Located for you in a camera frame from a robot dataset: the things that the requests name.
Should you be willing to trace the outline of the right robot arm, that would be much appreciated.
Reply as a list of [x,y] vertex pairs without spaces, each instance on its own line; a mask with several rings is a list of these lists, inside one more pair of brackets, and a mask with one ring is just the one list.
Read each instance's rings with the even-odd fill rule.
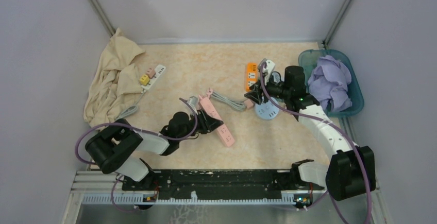
[[284,80],[274,80],[275,65],[267,60],[249,64],[246,71],[245,97],[256,105],[280,99],[285,107],[317,139],[330,159],[329,165],[305,160],[292,165],[290,182],[296,189],[315,183],[341,201],[376,189],[375,157],[368,147],[360,147],[327,117],[318,100],[307,92],[304,69],[288,66]]

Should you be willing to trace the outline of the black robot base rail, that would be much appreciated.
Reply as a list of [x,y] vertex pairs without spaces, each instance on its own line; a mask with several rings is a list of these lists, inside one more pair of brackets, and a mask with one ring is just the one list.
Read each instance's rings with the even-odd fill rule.
[[282,192],[322,190],[298,182],[289,169],[156,169],[140,182],[122,181],[124,191],[151,191],[159,200],[279,200]]

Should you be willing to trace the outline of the round light blue power socket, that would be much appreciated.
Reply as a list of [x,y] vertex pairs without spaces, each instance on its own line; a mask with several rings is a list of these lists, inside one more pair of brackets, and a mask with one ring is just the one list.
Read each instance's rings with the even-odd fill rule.
[[263,120],[272,120],[274,119],[278,114],[280,109],[275,106],[271,101],[268,101],[266,103],[262,103],[261,105],[255,104],[254,105],[255,114]]

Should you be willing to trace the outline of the pink power strip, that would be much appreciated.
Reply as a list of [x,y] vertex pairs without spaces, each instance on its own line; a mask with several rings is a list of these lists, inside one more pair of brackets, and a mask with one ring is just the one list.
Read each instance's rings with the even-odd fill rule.
[[[219,115],[215,106],[212,104],[210,98],[199,95],[199,105],[209,116],[222,121],[221,116]],[[234,137],[225,124],[222,124],[216,128],[216,133],[219,135],[224,146],[231,147],[235,143]]]

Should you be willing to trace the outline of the orange power strip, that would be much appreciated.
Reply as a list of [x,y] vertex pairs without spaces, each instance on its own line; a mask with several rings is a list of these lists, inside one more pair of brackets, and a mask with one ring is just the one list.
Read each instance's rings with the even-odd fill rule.
[[248,63],[246,67],[246,85],[245,91],[249,92],[250,87],[254,85],[257,81],[257,64],[256,63]]

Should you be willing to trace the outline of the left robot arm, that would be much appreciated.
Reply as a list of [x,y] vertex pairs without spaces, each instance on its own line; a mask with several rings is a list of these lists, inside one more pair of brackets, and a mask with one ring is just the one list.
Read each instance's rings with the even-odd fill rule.
[[157,133],[135,130],[125,119],[119,119],[97,133],[85,144],[85,150],[102,173],[119,173],[142,190],[150,189],[155,177],[151,167],[135,158],[134,151],[149,151],[168,156],[179,148],[181,141],[197,134],[208,134],[223,125],[223,121],[204,110],[189,115],[177,112]]

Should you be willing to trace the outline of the yellow USB charger plug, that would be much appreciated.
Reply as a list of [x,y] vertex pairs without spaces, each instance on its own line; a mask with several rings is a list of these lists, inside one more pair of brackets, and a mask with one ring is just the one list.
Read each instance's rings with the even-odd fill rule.
[[139,83],[142,86],[147,86],[149,84],[149,82],[150,82],[150,78],[148,75],[142,75],[139,79]]

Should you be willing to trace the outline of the white power strip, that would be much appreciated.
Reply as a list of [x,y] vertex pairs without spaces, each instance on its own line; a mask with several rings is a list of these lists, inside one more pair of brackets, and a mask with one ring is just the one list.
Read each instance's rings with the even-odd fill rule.
[[149,91],[152,88],[152,86],[158,81],[161,75],[165,72],[166,67],[164,65],[158,64],[154,69],[156,71],[156,75],[154,76],[154,78],[150,79],[150,82],[147,86],[141,85],[144,91]]

